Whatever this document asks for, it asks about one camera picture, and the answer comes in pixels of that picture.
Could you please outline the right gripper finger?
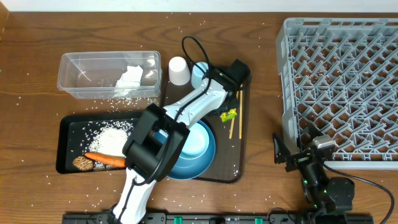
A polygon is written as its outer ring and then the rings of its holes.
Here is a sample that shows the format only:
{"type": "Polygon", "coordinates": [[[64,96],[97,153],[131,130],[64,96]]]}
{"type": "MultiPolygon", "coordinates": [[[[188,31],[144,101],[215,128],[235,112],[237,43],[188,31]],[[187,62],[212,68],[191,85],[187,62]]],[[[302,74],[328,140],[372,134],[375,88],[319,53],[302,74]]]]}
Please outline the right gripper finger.
{"type": "Polygon", "coordinates": [[[291,153],[283,140],[276,134],[272,134],[274,142],[274,163],[281,164],[287,162],[287,158],[290,157],[291,153]]]}
{"type": "Polygon", "coordinates": [[[323,136],[323,133],[313,123],[308,123],[307,128],[310,139],[323,136]]]}

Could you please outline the light blue plastic cup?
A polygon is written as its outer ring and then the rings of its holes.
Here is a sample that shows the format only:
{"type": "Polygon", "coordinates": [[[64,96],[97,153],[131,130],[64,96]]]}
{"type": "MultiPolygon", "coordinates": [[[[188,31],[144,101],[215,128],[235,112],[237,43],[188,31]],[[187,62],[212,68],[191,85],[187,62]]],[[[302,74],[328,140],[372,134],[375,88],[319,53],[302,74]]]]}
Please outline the light blue plastic cup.
{"type": "Polygon", "coordinates": [[[208,71],[206,62],[197,62],[192,68],[191,84],[192,87],[198,88],[201,85],[205,73],[208,71]]]}

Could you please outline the white plastic cup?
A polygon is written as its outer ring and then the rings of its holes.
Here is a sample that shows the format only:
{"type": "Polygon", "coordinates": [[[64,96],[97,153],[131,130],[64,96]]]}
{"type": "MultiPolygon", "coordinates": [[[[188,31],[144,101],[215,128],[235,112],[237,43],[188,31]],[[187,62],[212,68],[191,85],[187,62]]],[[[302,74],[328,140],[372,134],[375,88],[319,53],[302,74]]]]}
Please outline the white plastic cup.
{"type": "Polygon", "coordinates": [[[190,81],[190,70],[183,57],[173,57],[169,61],[169,79],[174,85],[185,85],[190,81]]]}

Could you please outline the light blue rice bowl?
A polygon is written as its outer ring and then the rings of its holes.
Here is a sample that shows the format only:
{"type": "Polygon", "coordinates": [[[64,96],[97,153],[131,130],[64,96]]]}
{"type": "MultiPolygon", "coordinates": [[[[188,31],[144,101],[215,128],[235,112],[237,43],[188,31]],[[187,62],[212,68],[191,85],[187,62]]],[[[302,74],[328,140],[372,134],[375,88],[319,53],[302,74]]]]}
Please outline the light blue rice bowl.
{"type": "Polygon", "coordinates": [[[206,125],[204,122],[198,121],[190,128],[190,133],[183,145],[180,157],[183,159],[196,159],[206,152],[209,145],[210,134],[206,125]]]}

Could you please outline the dark blue plate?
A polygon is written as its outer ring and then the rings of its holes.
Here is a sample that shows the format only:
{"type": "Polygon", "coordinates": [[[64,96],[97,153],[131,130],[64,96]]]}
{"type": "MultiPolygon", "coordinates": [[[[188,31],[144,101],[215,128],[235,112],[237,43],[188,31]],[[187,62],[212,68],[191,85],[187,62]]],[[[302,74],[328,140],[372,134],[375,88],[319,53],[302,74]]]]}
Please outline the dark blue plate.
{"type": "Polygon", "coordinates": [[[208,149],[202,156],[196,159],[183,159],[179,156],[172,170],[168,173],[168,178],[177,180],[194,179],[202,175],[202,173],[209,168],[215,157],[216,141],[211,129],[206,123],[204,124],[210,134],[210,145],[208,149]]]}

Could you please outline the white paper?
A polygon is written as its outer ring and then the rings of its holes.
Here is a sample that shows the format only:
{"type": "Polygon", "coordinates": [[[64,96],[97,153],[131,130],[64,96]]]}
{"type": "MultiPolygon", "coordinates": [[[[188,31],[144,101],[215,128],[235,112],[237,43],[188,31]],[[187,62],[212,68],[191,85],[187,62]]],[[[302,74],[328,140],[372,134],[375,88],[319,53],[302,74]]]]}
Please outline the white paper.
{"type": "Polygon", "coordinates": [[[140,87],[143,69],[138,65],[127,66],[126,72],[121,75],[121,78],[116,82],[116,89],[114,92],[117,95],[126,95],[133,88],[140,87]]]}

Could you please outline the orange carrot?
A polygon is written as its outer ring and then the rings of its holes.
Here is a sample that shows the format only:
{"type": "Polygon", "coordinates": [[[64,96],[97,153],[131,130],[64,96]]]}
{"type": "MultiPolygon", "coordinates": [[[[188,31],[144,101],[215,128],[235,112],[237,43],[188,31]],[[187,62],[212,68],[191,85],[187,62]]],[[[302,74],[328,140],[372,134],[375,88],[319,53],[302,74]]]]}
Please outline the orange carrot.
{"type": "Polygon", "coordinates": [[[85,153],[85,157],[109,166],[117,168],[126,168],[125,158],[122,157],[109,156],[106,154],[100,154],[96,152],[87,152],[85,153]]]}

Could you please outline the brown food scrap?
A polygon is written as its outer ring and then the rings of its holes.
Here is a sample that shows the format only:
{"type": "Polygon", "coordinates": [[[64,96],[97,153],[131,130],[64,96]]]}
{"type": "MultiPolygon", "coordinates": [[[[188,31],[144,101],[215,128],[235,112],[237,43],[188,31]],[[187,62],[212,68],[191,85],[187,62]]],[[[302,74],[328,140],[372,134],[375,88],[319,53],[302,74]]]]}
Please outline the brown food scrap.
{"type": "Polygon", "coordinates": [[[72,164],[80,171],[86,172],[91,171],[94,168],[94,162],[85,156],[78,156],[72,162],[72,164]]]}

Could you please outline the yellow green wrapper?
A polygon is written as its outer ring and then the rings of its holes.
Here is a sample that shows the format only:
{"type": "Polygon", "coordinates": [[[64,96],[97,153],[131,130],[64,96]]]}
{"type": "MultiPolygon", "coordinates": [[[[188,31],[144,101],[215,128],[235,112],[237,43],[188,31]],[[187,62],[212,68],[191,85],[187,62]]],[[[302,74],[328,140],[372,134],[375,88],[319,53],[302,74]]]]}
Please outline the yellow green wrapper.
{"type": "Polygon", "coordinates": [[[235,118],[237,115],[238,115],[238,114],[237,114],[237,112],[236,112],[235,109],[230,109],[230,110],[227,111],[227,112],[221,113],[220,118],[221,118],[222,122],[225,123],[225,122],[227,122],[227,121],[229,121],[229,120],[232,120],[232,119],[235,118]]]}

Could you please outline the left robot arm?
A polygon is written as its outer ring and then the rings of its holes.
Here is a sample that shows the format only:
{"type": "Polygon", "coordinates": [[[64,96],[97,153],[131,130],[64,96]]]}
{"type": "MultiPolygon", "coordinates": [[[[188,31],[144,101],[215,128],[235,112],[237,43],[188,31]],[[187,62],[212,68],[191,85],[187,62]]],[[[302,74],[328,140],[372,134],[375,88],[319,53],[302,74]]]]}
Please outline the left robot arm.
{"type": "Polygon", "coordinates": [[[148,106],[123,146],[126,183],[109,223],[139,223],[154,185],[177,163],[190,130],[209,113],[236,106],[236,94],[250,77],[248,68],[210,67],[201,85],[177,102],[148,106]]]}

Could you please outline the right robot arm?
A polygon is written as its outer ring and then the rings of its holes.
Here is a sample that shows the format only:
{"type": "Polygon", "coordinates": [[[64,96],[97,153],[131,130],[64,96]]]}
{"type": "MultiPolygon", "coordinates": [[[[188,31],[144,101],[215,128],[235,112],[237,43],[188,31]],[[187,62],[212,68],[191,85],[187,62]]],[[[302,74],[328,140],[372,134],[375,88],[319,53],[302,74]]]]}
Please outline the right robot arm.
{"type": "Polygon", "coordinates": [[[302,177],[302,188],[312,209],[306,210],[295,223],[348,223],[347,211],[353,209],[354,182],[346,177],[329,178],[325,172],[325,161],[335,148],[334,140],[321,133],[313,124],[308,125],[311,141],[307,147],[292,154],[283,140],[274,133],[274,162],[285,164],[285,170],[298,170],[302,177]]]}

